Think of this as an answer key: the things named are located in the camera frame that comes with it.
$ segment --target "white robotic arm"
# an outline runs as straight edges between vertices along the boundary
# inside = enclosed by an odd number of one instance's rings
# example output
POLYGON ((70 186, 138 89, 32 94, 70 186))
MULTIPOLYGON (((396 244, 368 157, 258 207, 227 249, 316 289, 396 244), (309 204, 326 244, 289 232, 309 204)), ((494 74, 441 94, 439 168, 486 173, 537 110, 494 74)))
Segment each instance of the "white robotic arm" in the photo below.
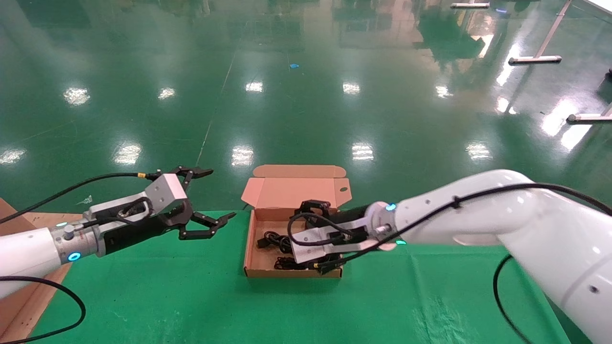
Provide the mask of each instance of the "white robotic arm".
MULTIPOLYGON (((489 171, 397 204, 376 202, 336 224, 365 231, 358 243, 303 246, 328 239, 331 226, 293 234, 296 262, 358 252, 453 200, 506 185, 520 173, 489 171)), ((409 244, 504 245, 548 297, 596 344, 612 338, 612 217, 545 189, 521 189, 458 203, 401 234, 409 244)), ((389 250, 394 243, 380 249, 389 250)))
MULTIPOLYGON (((182 166, 158 171, 147 177, 153 182, 144 191, 96 204, 79 221, 0 236, 0 276, 40 278, 81 257, 105 256, 174 229, 179 229, 179 240, 210 239, 236 213, 213 219, 194 212, 185 191, 192 179, 211 173, 182 166), (209 229, 187 230, 189 221, 209 229)), ((0 282, 0 299, 27 284, 0 282)))

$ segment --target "metal stand leg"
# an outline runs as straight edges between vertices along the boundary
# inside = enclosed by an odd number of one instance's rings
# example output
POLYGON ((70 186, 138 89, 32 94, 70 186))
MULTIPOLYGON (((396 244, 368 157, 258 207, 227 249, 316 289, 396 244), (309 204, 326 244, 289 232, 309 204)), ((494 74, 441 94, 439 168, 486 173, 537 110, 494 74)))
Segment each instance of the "metal stand leg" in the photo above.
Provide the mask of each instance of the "metal stand leg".
POLYGON ((476 0, 469 0, 469 2, 453 2, 450 5, 451 9, 487 9, 489 8, 488 2, 476 2, 476 0))
POLYGON ((593 124, 612 122, 612 103, 602 113, 571 114, 567 118, 569 124, 593 124))
POLYGON ((559 63, 561 62, 561 57, 558 55, 542 56, 542 54, 544 54, 544 50, 546 49, 546 46, 548 45, 550 40, 553 38, 554 32, 557 31, 557 28, 559 27, 559 23, 563 19, 563 16, 565 16, 565 12, 570 7, 571 3, 572 3, 572 0, 567 0, 565 5, 563 5, 563 8, 559 12, 559 14, 557 14, 557 19, 555 19, 553 23, 553 27, 550 28, 550 31, 548 31, 548 35, 544 39, 544 42, 542 42, 542 46, 540 46, 540 49, 538 49, 537 53, 533 57, 530 56, 530 57, 523 57, 523 58, 510 58, 510 60, 508 60, 508 63, 509 64, 530 64, 530 63, 559 63))

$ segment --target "box flap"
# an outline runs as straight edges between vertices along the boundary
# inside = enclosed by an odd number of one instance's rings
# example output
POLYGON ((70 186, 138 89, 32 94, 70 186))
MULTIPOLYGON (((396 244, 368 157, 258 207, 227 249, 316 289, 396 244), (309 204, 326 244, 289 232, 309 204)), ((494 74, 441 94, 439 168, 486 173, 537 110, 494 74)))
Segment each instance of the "box flap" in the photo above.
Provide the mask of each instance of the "box flap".
POLYGON ((253 170, 258 178, 344 178, 346 170, 333 165, 261 165, 253 170))
POLYGON ((253 171, 242 200, 258 209, 297 209, 303 201, 328 201, 331 208, 351 199, 346 171, 333 165, 262 165, 253 171))
POLYGON ((261 188, 264 185, 264 180, 264 178, 249 178, 247 181, 247 186, 242 192, 241 199, 248 203, 248 205, 256 208, 257 200, 259 199, 259 195, 261 193, 261 188))
POLYGON ((337 209, 351 199, 348 185, 347 178, 250 178, 242 200, 259 209, 297 209, 303 201, 321 200, 337 209))

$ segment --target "table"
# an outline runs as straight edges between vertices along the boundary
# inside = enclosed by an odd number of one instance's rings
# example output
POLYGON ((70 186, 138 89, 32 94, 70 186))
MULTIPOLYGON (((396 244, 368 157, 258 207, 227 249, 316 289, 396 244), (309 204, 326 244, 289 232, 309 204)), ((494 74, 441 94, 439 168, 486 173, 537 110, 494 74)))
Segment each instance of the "table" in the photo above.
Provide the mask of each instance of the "table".
MULTIPOLYGON (((249 217, 237 211, 211 240, 171 232, 73 264, 64 285, 81 296, 87 318, 45 343, 521 343, 491 290, 502 247, 399 245, 347 264, 342 279, 248 279, 249 217)), ((569 344, 516 263, 502 271, 500 294, 534 343, 569 344)), ((35 334, 78 314, 58 294, 35 334)))

